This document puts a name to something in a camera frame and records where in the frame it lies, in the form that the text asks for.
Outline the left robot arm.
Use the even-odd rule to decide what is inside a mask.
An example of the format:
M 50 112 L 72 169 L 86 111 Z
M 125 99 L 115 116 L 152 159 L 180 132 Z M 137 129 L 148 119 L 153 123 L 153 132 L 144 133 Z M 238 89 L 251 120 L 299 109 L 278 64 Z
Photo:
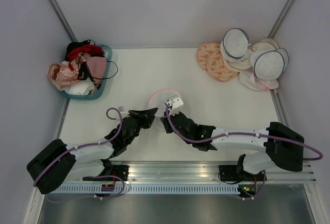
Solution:
M 62 183 L 99 178 L 106 181 L 112 176 L 108 160 L 120 156 L 137 138 L 142 129 L 149 129 L 155 119 L 157 108 L 127 112 L 109 108 L 119 124 L 103 138 L 88 143 L 66 144 L 61 139 L 50 142 L 26 166 L 33 179 L 33 186 L 46 195 Z

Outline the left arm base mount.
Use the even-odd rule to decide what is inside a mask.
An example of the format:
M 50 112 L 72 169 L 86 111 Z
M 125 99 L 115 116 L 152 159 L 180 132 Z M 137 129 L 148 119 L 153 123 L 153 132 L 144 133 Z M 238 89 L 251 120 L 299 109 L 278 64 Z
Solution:
M 83 181 L 127 181 L 129 173 L 128 165 L 107 166 L 99 176 L 83 177 Z

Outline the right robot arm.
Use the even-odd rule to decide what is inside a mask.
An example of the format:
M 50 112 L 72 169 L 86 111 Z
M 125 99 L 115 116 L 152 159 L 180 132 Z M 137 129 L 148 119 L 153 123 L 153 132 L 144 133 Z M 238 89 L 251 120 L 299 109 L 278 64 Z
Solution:
M 252 154 L 242 154 L 238 159 L 235 173 L 241 180 L 276 167 L 295 173 L 303 169 L 304 138 L 279 122 L 271 122 L 266 128 L 239 131 L 197 124 L 183 113 L 160 120 L 166 133 L 176 133 L 203 152 L 251 150 Z

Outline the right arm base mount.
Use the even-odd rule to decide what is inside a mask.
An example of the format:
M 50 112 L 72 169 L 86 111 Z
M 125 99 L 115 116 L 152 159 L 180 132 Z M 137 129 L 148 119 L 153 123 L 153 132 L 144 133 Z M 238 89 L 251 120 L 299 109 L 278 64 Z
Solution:
M 243 167 L 238 165 L 219 165 L 218 178 L 221 182 L 227 184 L 236 184 L 248 180 Z

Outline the white mesh bag pink zipper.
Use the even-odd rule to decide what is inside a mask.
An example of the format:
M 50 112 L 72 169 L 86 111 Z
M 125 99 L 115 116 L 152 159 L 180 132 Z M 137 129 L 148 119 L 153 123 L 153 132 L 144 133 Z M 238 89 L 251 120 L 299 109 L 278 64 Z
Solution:
M 178 96 L 179 98 L 182 97 L 179 91 L 175 89 L 172 88 L 161 89 L 150 96 L 150 98 L 147 101 L 148 108 L 149 109 L 157 108 L 158 110 L 155 116 L 163 117 L 163 114 L 166 109 L 166 102 L 174 96 Z

